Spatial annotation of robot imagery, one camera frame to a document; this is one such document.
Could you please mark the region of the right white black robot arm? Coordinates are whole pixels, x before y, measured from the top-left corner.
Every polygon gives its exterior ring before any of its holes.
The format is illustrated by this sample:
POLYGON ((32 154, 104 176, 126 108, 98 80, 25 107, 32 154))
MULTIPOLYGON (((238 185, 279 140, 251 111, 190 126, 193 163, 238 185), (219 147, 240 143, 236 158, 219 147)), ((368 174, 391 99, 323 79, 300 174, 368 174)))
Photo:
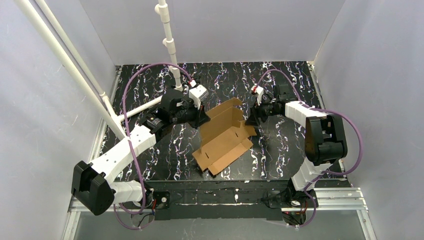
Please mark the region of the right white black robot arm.
POLYGON ((313 110, 298 100, 288 84, 273 86, 273 96, 257 85, 251 88, 251 93, 256 100, 249 108, 247 126, 258 127, 270 116, 283 116, 304 127, 305 159, 281 197, 286 201, 308 198, 314 189, 315 178, 348 153, 343 119, 313 110))

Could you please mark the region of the brown cardboard box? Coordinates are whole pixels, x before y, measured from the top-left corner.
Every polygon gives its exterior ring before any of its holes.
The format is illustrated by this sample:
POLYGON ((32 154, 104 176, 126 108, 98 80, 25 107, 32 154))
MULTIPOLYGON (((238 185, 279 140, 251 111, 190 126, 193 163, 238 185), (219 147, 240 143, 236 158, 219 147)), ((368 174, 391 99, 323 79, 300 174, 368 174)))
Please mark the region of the brown cardboard box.
POLYGON ((253 146, 250 137, 257 133, 245 124, 241 105, 233 97, 206 112, 210 121, 199 127, 201 146, 192 153, 203 172, 219 174, 253 146))

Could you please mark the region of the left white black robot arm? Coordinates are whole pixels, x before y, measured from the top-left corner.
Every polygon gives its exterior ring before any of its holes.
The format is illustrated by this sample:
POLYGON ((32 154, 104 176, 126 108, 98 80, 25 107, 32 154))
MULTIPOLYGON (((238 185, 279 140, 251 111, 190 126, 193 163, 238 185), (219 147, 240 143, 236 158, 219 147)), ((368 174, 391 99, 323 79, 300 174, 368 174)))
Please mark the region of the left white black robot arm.
POLYGON ((188 94, 168 90, 129 136, 91 162, 75 165, 71 194, 95 216, 115 204, 139 202, 146 206, 146 187, 141 178, 116 182, 116 177, 131 162, 137 163, 137 157, 168 135, 174 125, 188 123, 197 129, 209 122, 203 104, 207 96, 208 90, 202 85, 190 89, 188 94))

